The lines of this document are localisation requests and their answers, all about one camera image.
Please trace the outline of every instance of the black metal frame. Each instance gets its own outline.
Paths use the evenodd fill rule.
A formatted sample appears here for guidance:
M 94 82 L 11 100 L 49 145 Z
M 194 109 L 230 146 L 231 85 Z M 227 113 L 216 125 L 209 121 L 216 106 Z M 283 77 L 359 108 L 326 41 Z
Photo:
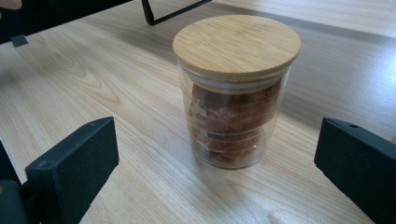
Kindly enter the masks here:
M 208 3 L 210 1 L 212 1 L 212 0 L 201 0 L 201 1 L 194 3 L 190 6 L 183 7 L 182 9 L 180 9 L 178 11 L 175 11 L 175 12 L 172 12 L 172 13 L 166 15 L 166 16 L 163 16 L 157 20 L 154 19 L 154 15 L 152 14 L 151 7 L 149 5 L 149 0 L 142 0 L 142 4 L 143 4 L 143 10 L 145 11 L 146 21 L 148 24 L 153 26 L 160 22 L 167 21 L 171 18 L 174 18 L 177 15 L 180 15 L 186 11 L 192 10 L 193 8 L 199 7 L 199 6 L 201 6 L 205 3 Z

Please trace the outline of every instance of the black plastic block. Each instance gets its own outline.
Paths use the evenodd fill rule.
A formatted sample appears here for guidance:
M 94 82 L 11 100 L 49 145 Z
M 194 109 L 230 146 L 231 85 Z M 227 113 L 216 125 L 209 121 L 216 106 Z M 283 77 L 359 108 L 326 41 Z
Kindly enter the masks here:
M 324 119 L 315 164 L 375 223 L 396 223 L 396 146 L 355 124 Z
M 79 223 L 118 163 L 113 118 L 80 127 L 32 162 L 30 188 L 50 211 L 42 223 Z

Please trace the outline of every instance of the wood grain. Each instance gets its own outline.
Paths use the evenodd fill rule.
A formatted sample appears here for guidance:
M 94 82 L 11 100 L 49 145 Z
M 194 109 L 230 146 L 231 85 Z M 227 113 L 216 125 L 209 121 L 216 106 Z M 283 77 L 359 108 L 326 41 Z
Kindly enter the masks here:
M 1 45 L 0 136 L 21 179 L 26 165 L 80 125 L 114 116 L 120 165 L 81 223 L 372 223 L 313 158 L 323 117 L 395 139 L 395 38 L 381 26 L 363 32 L 296 20 L 250 2 L 256 10 L 217 0 L 150 27 L 133 1 L 28 36 L 28 45 Z M 181 7 L 150 3 L 159 16 Z M 350 13 L 345 18 L 370 23 Z M 192 155 L 172 51 L 183 27 L 231 14 L 282 21 L 303 43 L 265 157 L 237 171 Z

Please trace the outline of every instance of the glass jar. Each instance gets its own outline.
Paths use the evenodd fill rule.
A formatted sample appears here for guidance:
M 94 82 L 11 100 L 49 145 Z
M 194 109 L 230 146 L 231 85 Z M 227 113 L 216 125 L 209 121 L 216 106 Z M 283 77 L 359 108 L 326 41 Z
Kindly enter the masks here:
M 285 24 L 246 15 L 205 19 L 176 35 L 195 155 L 227 169 L 260 160 L 300 47 L 299 36 Z

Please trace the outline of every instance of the jar contents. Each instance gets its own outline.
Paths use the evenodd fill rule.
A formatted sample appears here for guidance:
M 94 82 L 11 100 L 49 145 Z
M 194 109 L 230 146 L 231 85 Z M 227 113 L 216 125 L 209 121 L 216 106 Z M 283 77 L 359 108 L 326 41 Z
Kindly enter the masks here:
M 276 113 L 280 86 L 281 79 L 262 91 L 222 94 L 193 84 L 188 118 L 195 153 L 220 166 L 259 159 L 254 152 L 265 144 L 262 125 Z

